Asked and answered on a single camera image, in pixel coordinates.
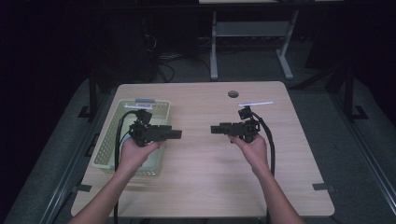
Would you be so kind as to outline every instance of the person's right hand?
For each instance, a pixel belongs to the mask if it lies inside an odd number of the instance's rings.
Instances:
[[[251,143],[246,143],[237,136],[229,135],[228,137],[233,143],[241,148],[242,153],[250,164],[255,175],[257,175],[258,172],[269,171],[267,145],[265,143],[265,139],[261,135],[257,134]]]

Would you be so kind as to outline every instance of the hand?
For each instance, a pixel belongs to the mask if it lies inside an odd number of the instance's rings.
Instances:
[[[139,147],[132,138],[128,138],[122,144],[120,164],[117,171],[134,175],[143,162],[148,159],[149,154],[162,144],[163,142],[153,142],[145,147]]]
[[[258,172],[269,171],[267,160],[267,145],[265,139],[257,134],[253,142],[246,143],[237,136],[228,136],[230,140],[241,148],[247,162],[250,164],[255,175]]]

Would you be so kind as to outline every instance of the bare arm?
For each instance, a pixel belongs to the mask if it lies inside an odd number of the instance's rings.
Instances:
[[[146,147],[138,147],[131,138],[127,139],[122,145],[117,172],[69,223],[106,223],[129,180],[149,154],[162,143],[154,142]]]
[[[264,138],[257,134],[249,144],[235,136],[229,138],[241,148],[253,173],[259,179],[273,223],[304,223],[271,174]]]

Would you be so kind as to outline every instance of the person's left hand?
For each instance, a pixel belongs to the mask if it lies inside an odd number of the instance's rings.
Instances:
[[[143,162],[148,159],[149,154],[162,144],[163,142],[153,142],[145,147],[139,147],[132,138],[128,138],[122,144],[118,171],[134,175]]]

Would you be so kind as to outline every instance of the background table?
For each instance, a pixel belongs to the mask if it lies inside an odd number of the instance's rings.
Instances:
[[[238,91],[230,98],[228,91]],[[276,180],[301,216],[330,216],[334,208],[292,102],[281,82],[179,83],[121,85],[108,112],[109,125],[118,101],[153,98],[171,102],[171,125],[182,130],[167,140],[158,177],[135,176],[120,197],[121,217],[263,217],[266,204],[256,176],[242,152],[211,125],[239,122],[241,102],[273,101],[253,106],[271,129],[276,146]],[[98,142],[104,137],[101,132]],[[75,215],[111,175],[89,165],[82,180]]]

